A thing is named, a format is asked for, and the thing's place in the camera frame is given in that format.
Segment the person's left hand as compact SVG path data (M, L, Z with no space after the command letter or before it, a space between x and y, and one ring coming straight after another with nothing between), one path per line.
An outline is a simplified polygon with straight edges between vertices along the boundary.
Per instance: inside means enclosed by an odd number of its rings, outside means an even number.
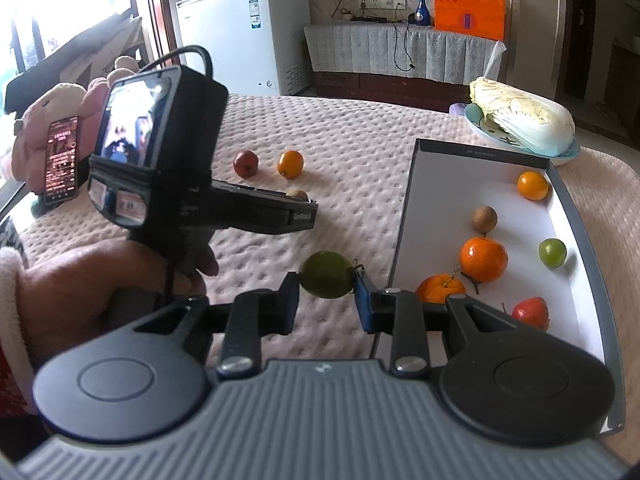
M105 333L103 313L117 289L162 292L168 262L132 240L104 240L17 274L21 330L35 367Z

